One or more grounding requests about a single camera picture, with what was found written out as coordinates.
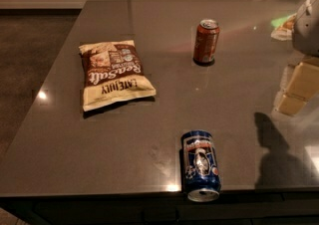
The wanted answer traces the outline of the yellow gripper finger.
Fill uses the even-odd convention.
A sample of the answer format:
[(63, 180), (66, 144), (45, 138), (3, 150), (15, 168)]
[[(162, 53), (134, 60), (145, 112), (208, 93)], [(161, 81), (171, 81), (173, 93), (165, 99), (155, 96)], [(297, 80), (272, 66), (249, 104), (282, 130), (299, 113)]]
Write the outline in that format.
[(284, 70), (275, 109), (286, 115), (296, 115), (319, 93), (319, 58), (305, 57), (296, 66)]

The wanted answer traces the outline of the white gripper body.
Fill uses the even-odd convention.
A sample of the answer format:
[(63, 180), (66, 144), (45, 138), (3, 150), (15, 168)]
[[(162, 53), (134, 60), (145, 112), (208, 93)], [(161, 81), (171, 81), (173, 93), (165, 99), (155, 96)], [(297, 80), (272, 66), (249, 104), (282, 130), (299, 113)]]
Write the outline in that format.
[(305, 55), (319, 56), (319, 0), (305, 0), (297, 10), (292, 43)]

